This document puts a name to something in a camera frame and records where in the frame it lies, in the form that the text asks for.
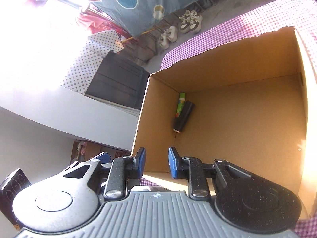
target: black speaker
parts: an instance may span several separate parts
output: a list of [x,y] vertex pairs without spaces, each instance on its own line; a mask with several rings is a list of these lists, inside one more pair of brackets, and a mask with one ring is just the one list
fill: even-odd
[[23,171],[18,168],[10,173],[7,178],[0,184],[0,211],[4,216],[19,230],[20,227],[16,221],[12,210],[12,203],[15,196],[24,188],[30,186],[31,183],[26,178]]

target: white shoe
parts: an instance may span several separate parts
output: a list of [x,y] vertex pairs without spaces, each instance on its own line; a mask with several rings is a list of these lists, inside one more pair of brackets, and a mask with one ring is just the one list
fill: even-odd
[[175,26],[170,26],[170,28],[167,29],[167,38],[172,43],[177,40],[177,28]]
[[197,33],[201,29],[202,15],[199,15],[196,11],[191,11],[191,25],[192,32]]
[[170,44],[169,41],[167,39],[167,30],[164,31],[163,34],[161,34],[161,36],[158,39],[158,44],[164,49],[166,50],[167,48],[169,48]]
[[189,10],[186,10],[185,14],[179,17],[179,19],[182,21],[182,24],[180,25],[180,32],[187,33],[190,31],[190,25],[191,25],[191,12]]

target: open cardboard box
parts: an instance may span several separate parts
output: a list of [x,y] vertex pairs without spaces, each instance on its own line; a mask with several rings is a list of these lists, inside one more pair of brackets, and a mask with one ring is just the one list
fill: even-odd
[[[172,130],[179,93],[196,107]],[[169,174],[168,148],[203,163],[225,159],[299,196],[315,211],[317,85],[292,27],[221,45],[149,77],[133,153],[146,148],[146,178],[187,190]]]

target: gray floor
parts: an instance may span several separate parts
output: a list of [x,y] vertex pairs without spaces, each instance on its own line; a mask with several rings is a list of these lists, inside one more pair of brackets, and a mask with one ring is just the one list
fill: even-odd
[[[272,1],[275,0],[218,0],[217,5],[206,9],[202,13],[202,29],[196,35],[199,35],[200,33],[219,25],[220,23],[223,23],[227,20],[230,20],[236,16],[239,16]],[[150,61],[147,65],[144,66],[144,68],[150,73],[159,71],[164,56],[170,50],[188,41],[194,36],[195,35],[193,35],[193,33],[191,32],[188,32],[186,34],[179,33],[177,41],[173,44],[170,44],[170,47],[167,50],[162,51],[158,49],[158,55],[150,59]]]

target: black cylinder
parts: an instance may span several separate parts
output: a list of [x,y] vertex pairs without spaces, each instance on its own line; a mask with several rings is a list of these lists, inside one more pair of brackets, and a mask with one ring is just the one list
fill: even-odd
[[183,110],[181,111],[180,115],[178,117],[175,117],[173,131],[176,131],[177,133],[182,132],[194,107],[195,107],[194,103],[188,100],[185,102]]

